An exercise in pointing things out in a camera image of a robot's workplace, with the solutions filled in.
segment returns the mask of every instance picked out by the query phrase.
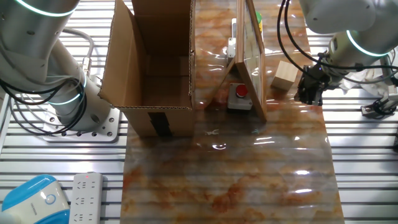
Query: open cardboard box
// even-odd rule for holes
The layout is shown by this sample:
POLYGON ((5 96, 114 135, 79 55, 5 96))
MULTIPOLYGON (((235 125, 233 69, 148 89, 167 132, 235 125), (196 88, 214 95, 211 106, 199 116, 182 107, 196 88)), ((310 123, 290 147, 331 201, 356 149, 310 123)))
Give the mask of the open cardboard box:
POLYGON ((140 136, 193 135, 194 35, 190 0, 116 0, 99 96, 140 136))

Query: plastic sheet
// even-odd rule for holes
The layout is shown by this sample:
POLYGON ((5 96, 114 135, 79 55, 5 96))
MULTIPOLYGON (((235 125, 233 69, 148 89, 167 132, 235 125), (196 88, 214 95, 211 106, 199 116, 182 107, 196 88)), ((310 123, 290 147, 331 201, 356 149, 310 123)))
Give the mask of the plastic sheet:
MULTIPOLYGON (((280 60, 276 37, 279 1, 254 1, 262 14, 271 84, 280 60)), ((289 21, 297 42, 309 50, 298 1, 289 21)), ((236 1, 198 0, 195 135, 192 138, 127 138, 121 223, 344 223, 322 109, 268 88, 267 124, 255 112, 226 112, 228 75, 222 82, 225 48, 236 1)), ((287 50, 301 65, 309 64, 287 50)))

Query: metal mounting plate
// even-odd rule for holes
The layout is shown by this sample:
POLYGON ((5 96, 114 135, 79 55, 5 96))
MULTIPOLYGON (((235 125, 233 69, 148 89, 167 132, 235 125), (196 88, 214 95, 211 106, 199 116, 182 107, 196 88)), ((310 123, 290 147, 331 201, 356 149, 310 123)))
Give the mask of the metal mounting plate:
MULTIPOLYGON (((55 110, 49 106, 48 111, 55 113, 55 110)), ((54 136, 43 136, 47 142, 76 142, 76 143, 89 143, 89 142, 103 142, 111 143, 117 141, 119 129, 120 111, 112 108, 106 120, 98 126, 94 131, 88 133, 78 133, 77 131, 68 131, 66 136, 56 134, 54 136)), ((45 115, 46 122, 59 124, 61 122, 56 116, 47 112, 45 115)), ((57 131, 59 128, 54 125, 44 124, 44 130, 57 131)))

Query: emergency stop button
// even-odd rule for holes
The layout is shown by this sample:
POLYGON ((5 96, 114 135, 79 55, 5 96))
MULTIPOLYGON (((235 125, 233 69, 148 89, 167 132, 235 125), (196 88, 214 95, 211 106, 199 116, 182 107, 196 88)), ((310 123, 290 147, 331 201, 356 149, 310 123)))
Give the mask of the emergency stop button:
POLYGON ((236 87, 236 96, 238 98, 244 98, 248 94, 248 89, 246 88, 246 85, 238 85, 236 87))

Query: aluminum profile table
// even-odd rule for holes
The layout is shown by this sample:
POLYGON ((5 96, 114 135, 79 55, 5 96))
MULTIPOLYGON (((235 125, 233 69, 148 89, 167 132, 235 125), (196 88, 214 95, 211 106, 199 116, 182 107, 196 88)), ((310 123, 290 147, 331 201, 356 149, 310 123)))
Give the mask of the aluminum profile table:
MULTIPOLYGON (((131 1, 125 1, 132 9, 131 1)), ((67 27, 91 35, 95 42, 91 74, 102 78, 114 1, 82 0, 67 27)), ((314 56, 326 50, 332 35, 307 30, 314 56)), ((62 34, 61 41, 82 61, 88 43, 82 38, 62 34)), ((361 116, 359 107, 377 97, 361 89, 344 93, 326 91, 323 114, 330 140, 340 198, 347 224, 398 223, 398 154, 391 146, 398 128, 398 114, 381 121, 361 116)), ((42 118, 45 113, 33 107, 42 118)), ((25 110, 36 125, 43 124, 25 110)), ((56 177, 67 198, 72 196, 73 176, 81 172, 100 172, 103 185, 101 223, 119 223, 126 152, 127 119, 122 116, 119 140, 114 144, 49 144, 30 135, 2 110, 0 133, 0 206, 13 188, 39 174, 56 177)))

